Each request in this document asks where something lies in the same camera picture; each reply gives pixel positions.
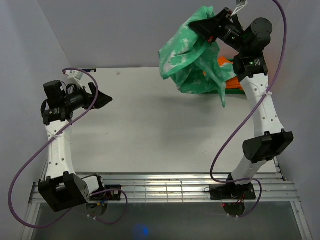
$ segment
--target metal bar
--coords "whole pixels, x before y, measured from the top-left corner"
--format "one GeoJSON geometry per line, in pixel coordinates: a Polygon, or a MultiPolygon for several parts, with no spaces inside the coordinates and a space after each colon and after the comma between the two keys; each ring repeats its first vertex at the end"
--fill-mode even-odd
{"type": "MultiPolygon", "coordinates": [[[[210,200],[210,194],[204,189],[214,182],[207,174],[102,174],[105,184],[122,185],[130,203],[213,203],[220,200],[210,200]]],[[[295,185],[284,181],[279,173],[260,173],[255,177],[262,183],[262,202],[294,202],[299,201],[295,185]]],[[[220,179],[226,179],[227,174],[216,174],[220,179]]],[[[259,185],[253,182],[255,191],[259,185]]],[[[32,203],[44,203],[34,184],[31,195],[32,203]]]]}
{"type": "MultiPolygon", "coordinates": [[[[84,178],[92,173],[87,172],[77,172],[76,175],[79,178],[84,178]]],[[[211,180],[209,173],[195,173],[195,174],[145,174],[145,173],[134,173],[134,174],[125,174],[125,173],[98,173],[103,179],[106,180],[211,180]]],[[[225,180],[228,178],[228,173],[216,173],[213,176],[216,179],[225,180]]],[[[255,176],[257,179],[282,179],[283,176],[281,173],[257,173],[255,176]]]]}
{"type": "MultiPolygon", "coordinates": [[[[38,213],[40,210],[40,202],[32,202],[28,205],[28,210],[26,212],[25,221],[29,224],[35,225],[38,218],[38,213]]],[[[21,240],[31,240],[34,229],[30,227],[23,226],[21,231],[21,240]]]]}
{"type": "Polygon", "coordinates": [[[304,212],[301,208],[301,202],[292,201],[291,206],[295,216],[296,223],[298,224],[298,227],[302,236],[302,240],[312,240],[312,236],[311,236],[304,212]]]}
{"type": "Polygon", "coordinates": [[[279,167],[279,161],[278,161],[278,158],[276,156],[274,157],[273,161],[274,161],[274,165],[276,167],[279,167]]]}

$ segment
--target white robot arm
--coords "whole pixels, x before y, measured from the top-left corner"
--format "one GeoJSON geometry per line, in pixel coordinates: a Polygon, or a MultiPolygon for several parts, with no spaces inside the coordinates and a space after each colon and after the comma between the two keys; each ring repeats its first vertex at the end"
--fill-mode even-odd
{"type": "Polygon", "coordinates": [[[239,196],[255,199],[251,179],[294,140],[293,133],[286,132],[281,124],[268,91],[268,68],[263,50],[271,42],[272,24],[265,18],[257,18],[244,30],[237,15],[225,8],[215,17],[190,22],[189,27],[209,43],[219,38],[239,52],[233,69],[252,111],[266,95],[253,114],[255,138],[243,142],[244,156],[240,164],[229,174],[225,185],[210,186],[212,200],[239,196]]]}
{"type": "MultiPolygon", "coordinates": [[[[245,77],[241,82],[241,86],[246,94],[249,101],[251,110],[257,105],[262,96],[266,94],[267,88],[269,86],[268,75],[263,73],[256,74],[254,77],[245,77]]],[[[260,107],[252,116],[254,124],[254,136],[256,138],[260,136],[265,136],[265,133],[280,134],[284,131],[284,126],[281,124],[274,102],[272,100],[272,94],[267,93],[266,98],[263,100],[260,107]]],[[[231,173],[232,179],[243,179],[243,178],[253,178],[257,171],[267,163],[267,160],[261,160],[256,163],[252,163],[243,156],[241,162],[237,168],[231,173]]],[[[236,185],[248,184],[251,181],[238,181],[235,182],[236,185]]]]}
{"type": "MultiPolygon", "coordinates": [[[[79,71],[71,71],[65,90],[59,80],[43,85],[47,95],[47,100],[41,106],[43,123],[48,139],[55,138],[55,140],[48,147],[45,180],[38,183],[38,190],[55,212],[85,204],[90,200],[92,193],[105,189],[104,182],[98,174],[82,179],[76,175],[71,156],[72,126],[56,135],[72,120],[75,110],[88,109],[93,102],[96,88],[92,82],[89,83],[92,94],[87,93],[80,82],[82,75],[79,71]]],[[[111,97],[99,91],[93,108],[100,109],[112,100],[111,97]]]]}

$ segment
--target gray wall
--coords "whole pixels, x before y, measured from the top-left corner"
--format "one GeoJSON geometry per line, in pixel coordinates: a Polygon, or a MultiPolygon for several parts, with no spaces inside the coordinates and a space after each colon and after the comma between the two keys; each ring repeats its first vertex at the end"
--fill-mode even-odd
{"type": "Polygon", "coordinates": [[[286,8],[288,42],[274,87],[278,115],[292,145],[279,157],[284,176],[294,180],[313,239],[320,239],[320,3],[292,1],[286,8]]]}
{"type": "MultiPolygon", "coordinates": [[[[234,0],[38,1],[70,62],[79,67],[157,66],[158,50],[200,6],[214,5],[217,13],[235,5],[234,0]]],[[[316,182],[320,169],[319,3],[280,2],[287,13],[289,38],[274,100],[281,121],[294,132],[295,141],[279,159],[285,176],[296,182],[314,239],[320,239],[316,229],[320,224],[316,205],[320,197],[316,182]]],[[[272,77],[283,34],[277,7],[270,0],[251,0],[239,17],[245,27],[257,17],[273,23],[272,42],[265,50],[272,77]]],[[[220,46],[224,55],[235,54],[224,44],[220,46]]]]}
{"type": "MultiPolygon", "coordinates": [[[[16,240],[22,225],[9,212],[9,185],[46,141],[42,85],[61,78],[62,68],[70,63],[36,0],[0,0],[0,31],[0,238],[16,240]]],[[[22,218],[46,155],[25,170],[14,188],[14,207],[22,218]]]]}
{"type": "MultiPolygon", "coordinates": [[[[157,67],[158,51],[201,6],[216,13],[235,0],[38,0],[70,63],[77,67],[157,67]]],[[[289,0],[279,0],[284,6],[289,0]]],[[[265,17],[280,19],[270,0],[252,0],[240,13],[246,28],[265,17]]],[[[272,56],[273,41],[267,57],[272,56]]],[[[221,44],[223,54],[235,52],[221,44]]]]}

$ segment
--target black mount plate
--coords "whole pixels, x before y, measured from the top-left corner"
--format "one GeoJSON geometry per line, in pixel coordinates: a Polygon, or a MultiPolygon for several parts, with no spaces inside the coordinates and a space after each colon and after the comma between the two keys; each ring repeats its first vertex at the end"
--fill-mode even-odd
{"type": "Polygon", "coordinates": [[[244,200],[256,199],[254,186],[249,183],[246,189],[230,189],[226,184],[211,184],[209,185],[210,199],[211,200],[231,200],[242,198],[244,194],[244,200]]]}

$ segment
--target black bracket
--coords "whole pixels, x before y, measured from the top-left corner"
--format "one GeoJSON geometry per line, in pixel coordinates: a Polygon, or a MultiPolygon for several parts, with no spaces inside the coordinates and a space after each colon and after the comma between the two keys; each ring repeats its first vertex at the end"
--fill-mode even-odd
{"type": "MultiPolygon", "coordinates": [[[[105,190],[109,189],[120,189],[121,190],[122,186],[121,185],[104,185],[105,190]]],[[[110,191],[106,192],[102,197],[99,197],[97,199],[95,196],[90,197],[90,201],[97,201],[97,200],[108,200],[108,201],[120,201],[121,200],[121,192],[118,191],[110,191]]]]}
{"type": "MultiPolygon", "coordinates": [[[[232,175],[229,174],[227,181],[232,181],[232,175]]],[[[211,200],[254,200],[256,194],[252,183],[236,185],[235,183],[210,184],[209,193],[211,200]]]]}
{"type": "Polygon", "coordinates": [[[55,212],[85,204],[90,197],[87,183],[68,172],[55,179],[40,180],[38,191],[55,212]]]}
{"type": "Polygon", "coordinates": [[[242,148],[244,156],[256,164],[260,161],[270,161],[279,156],[294,140],[291,131],[270,134],[266,132],[264,136],[255,137],[243,142],[242,148]]]}

